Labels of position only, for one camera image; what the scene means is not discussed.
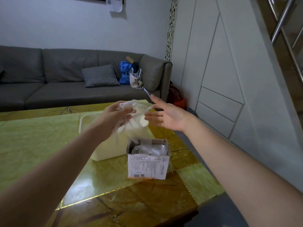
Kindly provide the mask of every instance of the houndstooth pillow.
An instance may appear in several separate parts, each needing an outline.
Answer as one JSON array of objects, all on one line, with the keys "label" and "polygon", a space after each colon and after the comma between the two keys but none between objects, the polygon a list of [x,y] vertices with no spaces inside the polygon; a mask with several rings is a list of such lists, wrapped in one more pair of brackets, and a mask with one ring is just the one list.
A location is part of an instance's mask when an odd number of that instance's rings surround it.
[{"label": "houndstooth pillow", "polygon": [[112,64],[82,68],[82,75],[85,80],[85,87],[111,87],[120,86]]}]

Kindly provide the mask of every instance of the cardboard box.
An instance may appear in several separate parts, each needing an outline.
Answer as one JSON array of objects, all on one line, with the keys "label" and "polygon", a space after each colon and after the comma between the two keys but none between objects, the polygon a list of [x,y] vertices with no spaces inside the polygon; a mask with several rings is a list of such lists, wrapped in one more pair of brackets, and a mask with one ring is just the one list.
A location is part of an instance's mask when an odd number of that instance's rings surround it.
[{"label": "cardboard box", "polygon": [[140,145],[140,143],[140,139],[138,139],[137,143],[132,140],[128,142],[126,149],[128,178],[165,179],[171,154],[167,140],[151,140],[151,145],[165,145],[165,147],[167,148],[166,156],[131,154],[132,149],[135,146]]}]

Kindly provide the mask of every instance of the red bag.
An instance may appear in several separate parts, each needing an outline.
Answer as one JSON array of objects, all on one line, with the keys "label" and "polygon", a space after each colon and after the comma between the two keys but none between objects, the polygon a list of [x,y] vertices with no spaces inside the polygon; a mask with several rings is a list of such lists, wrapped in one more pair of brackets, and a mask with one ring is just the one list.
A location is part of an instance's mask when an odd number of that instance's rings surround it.
[{"label": "red bag", "polygon": [[167,95],[167,102],[177,107],[180,107],[182,109],[186,108],[185,99],[181,96],[181,93],[178,90],[178,88],[173,86],[172,83],[169,86],[169,94]]}]

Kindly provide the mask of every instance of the hand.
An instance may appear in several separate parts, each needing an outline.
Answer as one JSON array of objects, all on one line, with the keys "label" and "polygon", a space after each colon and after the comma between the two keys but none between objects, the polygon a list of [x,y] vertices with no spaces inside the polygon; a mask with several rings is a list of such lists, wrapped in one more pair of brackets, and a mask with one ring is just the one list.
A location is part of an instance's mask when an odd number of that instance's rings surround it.
[{"label": "hand", "polygon": [[145,120],[150,121],[151,125],[162,126],[167,129],[184,132],[189,119],[195,117],[189,112],[176,107],[170,103],[165,103],[158,97],[151,95],[151,100],[156,103],[154,108],[162,108],[164,111],[147,112]]},{"label": "hand", "polygon": [[120,126],[126,124],[131,118],[131,113],[135,113],[132,107],[125,107],[122,110],[117,110],[119,103],[125,103],[126,101],[118,101],[107,108],[101,116],[91,124],[92,129],[97,129],[102,133],[101,142],[107,140],[114,129],[118,129]]}]

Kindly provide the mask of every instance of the gray sofa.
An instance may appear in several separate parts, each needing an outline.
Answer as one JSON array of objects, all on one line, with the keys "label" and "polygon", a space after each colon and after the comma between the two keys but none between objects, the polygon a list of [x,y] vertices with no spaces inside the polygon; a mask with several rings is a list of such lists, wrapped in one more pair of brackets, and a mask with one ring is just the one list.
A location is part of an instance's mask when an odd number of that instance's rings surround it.
[{"label": "gray sofa", "polygon": [[146,54],[0,46],[0,111],[66,107],[118,100],[147,99],[130,85],[85,88],[81,68],[113,64],[121,78],[120,61],[140,63],[144,87],[166,101],[172,63]]}]

